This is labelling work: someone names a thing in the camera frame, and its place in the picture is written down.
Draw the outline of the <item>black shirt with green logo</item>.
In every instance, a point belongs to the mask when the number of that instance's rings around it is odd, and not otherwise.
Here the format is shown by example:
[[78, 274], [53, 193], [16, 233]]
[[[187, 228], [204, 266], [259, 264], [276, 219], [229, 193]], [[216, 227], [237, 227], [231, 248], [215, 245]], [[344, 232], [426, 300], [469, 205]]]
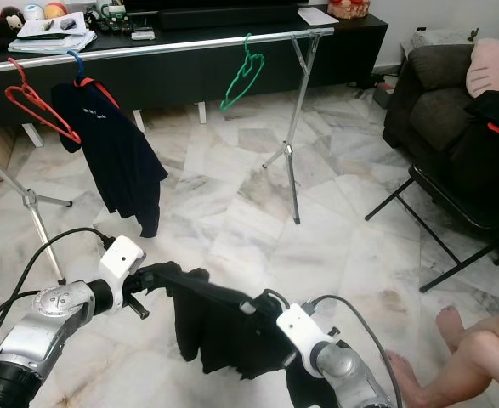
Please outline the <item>black shirt with green logo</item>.
[[285, 369], [296, 349], [283, 331], [269, 330], [241, 311], [223, 307], [193, 310], [174, 306], [174, 331], [180, 356], [199, 359], [202, 372], [233, 368], [242, 380]]

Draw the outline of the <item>blue plastic hanger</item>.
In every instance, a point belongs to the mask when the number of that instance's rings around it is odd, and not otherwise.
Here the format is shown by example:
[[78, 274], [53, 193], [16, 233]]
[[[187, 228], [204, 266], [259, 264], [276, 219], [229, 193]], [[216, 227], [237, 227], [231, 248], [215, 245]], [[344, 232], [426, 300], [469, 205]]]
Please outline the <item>blue plastic hanger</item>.
[[85, 65], [83, 64], [83, 59], [81, 58], [81, 55], [79, 55], [79, 53], [75, 50], [69, 50], [67, 51], [67, 54], [69, 54], [76, 62], [77, 66], [76, 81], [78, 82], [82, 81], [82, 79], [86, 77], [86, 74], [85, 74]]

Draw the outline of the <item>red plastic hanger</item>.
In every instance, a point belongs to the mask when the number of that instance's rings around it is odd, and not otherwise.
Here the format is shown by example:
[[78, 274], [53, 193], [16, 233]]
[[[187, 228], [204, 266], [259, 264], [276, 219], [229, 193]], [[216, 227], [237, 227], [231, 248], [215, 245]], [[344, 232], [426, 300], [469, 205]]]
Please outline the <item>red plastic hanger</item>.
[[[9, 63], [11, 63], [11, 65], [14, 65], [17, 73], [19, 73], [20, 85], [8, 86], [7, 88], [5, 88], [5, 97], [7, 97], [9, 101], [12, 102], [12, 104], [15, 104], [17, 108], [20, 108], [21, 110], [29, 114], [32, 119], [36, 119], [40, 123], [47, 125], [48, 128], [52, 128], [56, 133], [59, 134], [59, 136], [63, 136], [64, 139], [69, 139], [70, 141], [74, 141], [75, 144], [79, 145], [81, 143], [81, 136], [73, 131], [73, 129], [71, 129], [71, 126], [67, 124], [67, 121], [62, 119], [62, 117], [59, 116], [58, 113], [56, 113], [55, 109], [52, 108], [51, 105], [48, 105], [47, 102], [39, 96], [36, 90], [32, 88], [31, 85], [29, 85], [23, 66], [21, 66], [20, 63], [16, 61], [16, 59], [8, 57], [7, 60]], [[39, 109], [39, 111], [51, 114], [51, 116], [54, 117], [59, 125], [56, 125], [54, 122], [47, 120], [44, 116], [40, 116], [38, 112], [35, 112], [31, 109], [32, 106]]]

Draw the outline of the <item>green plastic hanger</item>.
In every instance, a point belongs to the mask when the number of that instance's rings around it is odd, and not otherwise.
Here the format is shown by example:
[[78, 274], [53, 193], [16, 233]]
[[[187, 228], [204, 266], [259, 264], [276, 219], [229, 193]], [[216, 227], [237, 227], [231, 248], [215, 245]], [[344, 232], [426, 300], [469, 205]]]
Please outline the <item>green plastic hanger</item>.
[[249, 93], [249, 90], [252, 89], [252, 86], [260, 77], [261, 71], [264, 70], [266, 58], [260, 52], [250, 50], [250, 39], [252, 39], [252, 34], [248, 32], [244, 39], [244, 61], [242, 61], [241, 67], [232, 78], [230, 85], [227, 86], [224, 99], [219, 104], [221, 111], [227, 111], [234, 104], [237, 104], [242, 97], [245, 97], [245, 94]]

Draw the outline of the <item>navy shirt with red collar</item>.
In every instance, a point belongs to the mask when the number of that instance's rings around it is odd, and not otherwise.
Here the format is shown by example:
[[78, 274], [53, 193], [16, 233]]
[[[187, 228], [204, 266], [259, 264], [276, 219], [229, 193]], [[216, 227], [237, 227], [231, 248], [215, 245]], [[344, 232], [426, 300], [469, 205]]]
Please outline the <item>navy shirt with red collar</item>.
[[83, 151], [106, 209], [136, 218], [140, 236], [155, 237], [168, 171], [145, 134], [96, 79], [58, 84], [50, 94], [52, 108], [79, 138], [62, 137], [62, 145], [70, 153]]

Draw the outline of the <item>person bare leg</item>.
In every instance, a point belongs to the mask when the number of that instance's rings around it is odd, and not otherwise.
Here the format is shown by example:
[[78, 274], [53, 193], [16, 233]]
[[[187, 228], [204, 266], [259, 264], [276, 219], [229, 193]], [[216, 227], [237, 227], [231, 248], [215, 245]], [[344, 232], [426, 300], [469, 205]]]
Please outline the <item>person bare leg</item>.
[[450, 354], [454, 354], [459, 349], [460, 342], [469, 334], [469, 330], [463, 326], [459, 311], [454, 306], [444, 307], [436, 315], [435, 324]]
[[493, 382], [499, 384], [499, 337], [493, 331], [464, 337], [444, 368], [425, 386], [417, 383], [407, 359], [393, 351], [386, 356], [410, 408], [446, 408], [481, 395]]

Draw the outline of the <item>black television console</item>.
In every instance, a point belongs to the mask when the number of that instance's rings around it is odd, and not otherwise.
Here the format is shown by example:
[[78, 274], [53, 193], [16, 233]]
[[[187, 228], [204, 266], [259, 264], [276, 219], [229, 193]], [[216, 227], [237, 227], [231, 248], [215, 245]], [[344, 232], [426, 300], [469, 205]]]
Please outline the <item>black television console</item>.
[[[123, 35], [98, 35], [94, 42], [82, 52], [129, 47], [148, 44], [199, 42], [229, 37], [242, 37], [271, 32], [308, 30], [303, 20], [273, 25], [230, 25], [226, 27], [202, 28], [202, 30], [164, 31], [157, 39], [132, 40]], [[277, 40], [250, 44], [250, 50], [260, 52], [266, 58], [266, 65], [260, 77], [249, 90], [252, 96], [279, 92], [296, 92], [301, 82], [301, 69], [291, 40]], [[110, 90], [124, 110], [145, 110], [163, 106], [197, 104], [197, 102], [219, 101], [224, 97], [227, 86], [232, 82], [242, 61], [244, 46], [200, 49], [165, 54], [136, 55], [116, 59], [91, 59], [83, 63], [87, 77], [98, 79]], [[7, 58], [21, 62], [35, 58], [35, 54], [24, 52], [0, 52], [0, 62]], [[24, 67], [27, 81], [43, 100], [51, 99], [50, 89], [56, 84], [66, 84], [76, 78], [76, 62], [59, 65]], [[20, 75], [15, 67], [0, 71], [0, 126], [15, 126], [34, 123], [29, 114], [17, 108], [5, 97], [8, 86], [20, 84]]]

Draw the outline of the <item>black folding chair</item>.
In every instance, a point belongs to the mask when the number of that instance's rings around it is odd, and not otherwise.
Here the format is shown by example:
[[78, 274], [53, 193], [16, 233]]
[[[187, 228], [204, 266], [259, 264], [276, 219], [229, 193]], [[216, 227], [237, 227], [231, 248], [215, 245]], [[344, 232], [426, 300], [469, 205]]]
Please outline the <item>black folding chair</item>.
[[[366, 221], [371, 220], [374, 215], [380, 213], [390, 202], [397, 201], [410, 214], [410, 217], [417, 222], [417, 225], [429, 237], [433, 238], [446, 255], [450, 256], [452, 261], [455, 261], [454, 267], [448, 269], [442, 275], [437, 275], [435, 279], [419, 287], [419, 292], [424, 294], [447, 279], [450, 279], [450, 277], [458, 275], [459, 272], [470, 267], [474, 262], [482, 259], [483, 256], [490, 255], [495, 250], [499, 250], [499, 206], [493, 206], [489, 202], [482, 201], [482, 199], [478, 201], [473, 195], [472, 197], [464, 195], [460, 187], [447, 178], [447, 164], [443, 161], [417, 161], [411, 164], [408, 168], [408, 173], [409, 178], [404, 183], [401, 183], [392, 194], [388, 195], [385, 201], [374, 207], [365, 216], [365, 219]], [[432, 202], [439, 205], [439, 207], [443, 207], [448, 214], [462, 222], [463, 225], [475, 230], [479, 234], [489, 237], [489, 244], [466, 259], [459, 259], [442, 238], [439, 237], [439, 234], [436, 234], [432, 226], [428, 225], [428, 222], [425, 222], [423, 217], [420, 217], [420, 214], [402, 198], [402, 193], [412, 185], [419, 185], [429, 195]]]

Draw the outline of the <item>silver metal clothes rack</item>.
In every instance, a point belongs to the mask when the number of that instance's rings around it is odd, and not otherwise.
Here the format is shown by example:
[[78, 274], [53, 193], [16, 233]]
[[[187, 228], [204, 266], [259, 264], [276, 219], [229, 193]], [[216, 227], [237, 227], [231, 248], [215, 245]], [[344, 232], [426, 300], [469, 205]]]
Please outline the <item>silver metal clothes rack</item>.
[[[323, 38], [323, 36], [333, 35], [334, 32], [335, 30], [333, 27], [311, 27], [308, 30], [302, 31], [271, 32], [271, 34], [252, 35], [252, 39], [250, 39], [250, 43], [283, 42], [283, 40], [289, 40], [289, 42], [292, 42], [300, 69], [303, 71], [303, 77], [301, 77], [299, 87], [299, 99], [296, 103], [296, 108], [293, 109], [292, 124], [289, 125], [289, 131], [292, 133], [295, 132], [295, 129], [297, 128], [301, 105], [304, 101], [304, 94], [306, 94], [308, 89], [308, 82], [311, 77], [312, 66], [314, 66], [316, 52], [318, 52], [320, 39]], [[238, 43], [244, 44], [245, 37], [246, 36], [195, 40], [194, 42], [148, 44], [148, 46], [82, 52], [82, 54], [79, 55], [81, 55], [83, 62], [86, 62], [90, 60], [136, 57], [136, 55], [165, 54], [165, 52], [218, 49], [222, 47], [234, 46], [234, 44]], [[19, 63], [24, 69], [24, 67], [59, 65], [60, 63], [69, 62], [71, 60], [73, 60], [73, 58], [69, 54], [58, 54], [47, 55], [47, 57], [23, 59], [23, 61]], [[9, 62], [0, 62], [0, 71], [8, 71], [9, 69], [12, 69], [12, 67], [14, 67], [14, 65], [11, 65]], [[52, 264], [52, 271], [54, 272], [56, 282], [65, 284], [66, 278], [63, 276], [63, 273], [58, 265], [54, 249], [48, 248], [48, 232], [46, 231], [46, 226], [43, 224], [42, 215], [40, 215], [40, 212], [38, 211], [38, 205], [40, 202], [47, 202], [51, 203], [51, 205], [71, 207], [73, 206], [73, 202], [59, 201], [59, 199], [48, 197], [47, 195], [39, 195], [35, 193], [34, 190], [25, 188], [17, 182], [17, 180], [13, 178], [8, 171], [1, 170], [1, 168], [0, 176], [3, 178], [5, 183], [8, 183], [9, 187], [12, 187], [12, 190], [15, 190], [17, 195], [20, 195], [21, 202], [23, 202], [24, 207], [26, 207], [31, 214], [31, 220], [34, 222], [40, 241], [42, 241], [42, 245], [38, 249], [39, 255], [43, 255], [44, 253], [44, 255], [48, 256], [48, 261]]]

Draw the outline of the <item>stack of white papers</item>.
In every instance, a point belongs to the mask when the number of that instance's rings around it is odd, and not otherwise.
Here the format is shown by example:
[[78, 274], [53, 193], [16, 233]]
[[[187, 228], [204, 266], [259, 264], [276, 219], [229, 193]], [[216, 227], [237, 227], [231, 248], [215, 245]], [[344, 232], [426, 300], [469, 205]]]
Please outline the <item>stack of white papers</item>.
[[82, 51], [97, 38], [89, 30], [82, 12], [75, 12], [54, 19], [28, 20], [9, 43], [9, 52], [32, 54], [67, 54]]

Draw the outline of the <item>dark brown sofa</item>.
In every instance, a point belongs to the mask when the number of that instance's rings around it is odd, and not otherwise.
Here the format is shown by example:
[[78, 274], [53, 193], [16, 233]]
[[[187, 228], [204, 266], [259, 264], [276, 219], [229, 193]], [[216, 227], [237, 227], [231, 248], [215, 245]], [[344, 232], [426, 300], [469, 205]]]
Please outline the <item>dark brown sofa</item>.
[[443, 161], [450, 155], [475, 98], [466, 89], [474, 44], [432, 44], [413, 50], [389, 99], [383, 139], [406, 148], [416, 161]]

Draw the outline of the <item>black jacket with red trim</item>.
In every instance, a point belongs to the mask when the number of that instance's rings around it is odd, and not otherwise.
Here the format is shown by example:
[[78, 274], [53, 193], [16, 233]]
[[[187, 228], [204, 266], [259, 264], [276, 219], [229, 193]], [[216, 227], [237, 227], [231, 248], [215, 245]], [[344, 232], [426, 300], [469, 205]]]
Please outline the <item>black jacket with red trim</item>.
[[477, 214], [499, 223], [499, 92], [479, 94], [464, 108], [469, 124], [450, 155], [450, 179]]

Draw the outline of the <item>black soundbar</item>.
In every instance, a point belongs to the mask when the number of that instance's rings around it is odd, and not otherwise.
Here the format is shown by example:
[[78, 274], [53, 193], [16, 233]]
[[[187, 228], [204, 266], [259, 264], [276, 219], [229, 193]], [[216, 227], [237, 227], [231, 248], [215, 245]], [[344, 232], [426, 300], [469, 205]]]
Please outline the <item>black soundbar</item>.
[[230, 25], [261, 25], [300, 20], [299, 6], [261, 5], [261, 7], [175, 8], [157, 11], [157, 24], [163, 30], [195, 30]]

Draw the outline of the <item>black flat television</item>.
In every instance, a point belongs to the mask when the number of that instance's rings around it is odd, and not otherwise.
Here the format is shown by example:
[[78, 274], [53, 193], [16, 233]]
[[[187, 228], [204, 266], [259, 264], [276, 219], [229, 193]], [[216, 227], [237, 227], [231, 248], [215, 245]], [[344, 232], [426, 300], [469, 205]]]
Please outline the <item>black flat television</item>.
[[121, 0], [129, 13], [159, 12], [184, 9], [228, 9], [293, 5], [303, 0]]

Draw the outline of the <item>black plush toy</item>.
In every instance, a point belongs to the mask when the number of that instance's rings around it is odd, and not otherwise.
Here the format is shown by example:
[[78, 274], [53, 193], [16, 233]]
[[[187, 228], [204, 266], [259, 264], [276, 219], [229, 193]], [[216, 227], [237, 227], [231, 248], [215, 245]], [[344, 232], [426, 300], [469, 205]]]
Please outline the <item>black plush toy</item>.
[[9, 5], [0, 11], [0, 39], [15, 39], [26, 20], [19, 8]]

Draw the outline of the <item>white paper sheet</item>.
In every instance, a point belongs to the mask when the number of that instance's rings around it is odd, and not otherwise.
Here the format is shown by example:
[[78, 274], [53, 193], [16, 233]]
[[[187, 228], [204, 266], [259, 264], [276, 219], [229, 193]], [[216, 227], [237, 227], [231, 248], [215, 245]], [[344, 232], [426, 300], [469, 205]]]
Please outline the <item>white paper sheet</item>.
[[299, 8], [298, 15], [303, 19], [303, 22], [308, 25], [331, 25], [338, 23], [338, 19], [327, 14], [318, 8], [306, 7]]

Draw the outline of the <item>red laughing Buddha statue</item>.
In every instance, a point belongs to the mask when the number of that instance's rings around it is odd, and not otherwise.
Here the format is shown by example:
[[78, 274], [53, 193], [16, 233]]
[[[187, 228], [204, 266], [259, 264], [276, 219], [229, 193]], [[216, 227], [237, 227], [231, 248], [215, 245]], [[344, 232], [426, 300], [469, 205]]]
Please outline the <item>red laughing Buddha statue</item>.
[[340, 20], [359, 19], [365, 17], [371, 0], [328, 0], [326, 12]]

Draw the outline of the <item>grey speckled cloth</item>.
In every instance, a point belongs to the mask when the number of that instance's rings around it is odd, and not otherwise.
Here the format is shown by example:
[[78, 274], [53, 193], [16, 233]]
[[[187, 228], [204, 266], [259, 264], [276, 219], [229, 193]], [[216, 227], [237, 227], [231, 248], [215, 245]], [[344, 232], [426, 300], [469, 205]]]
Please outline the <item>grey speckled cloth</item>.
[[427, 30], [420, 28], [413, 32], [408, 40], [401, 43], [401, 50], [404, 51], [404, 59], [407, 62], [413, 50], [432, 46], [432, 44], [474, 44], [475, 38], [479, 35], [479, 30]]

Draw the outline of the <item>pink cat face cushion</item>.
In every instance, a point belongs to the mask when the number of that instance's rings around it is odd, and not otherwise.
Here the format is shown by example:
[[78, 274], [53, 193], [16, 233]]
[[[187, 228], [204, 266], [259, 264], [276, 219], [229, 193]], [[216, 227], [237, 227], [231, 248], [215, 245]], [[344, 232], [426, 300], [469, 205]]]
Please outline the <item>pink cat face cushion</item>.
[[466, 89], [472, 98], [485, 92], [499, 92], [499, 39], [479, 39], [471, 54]]

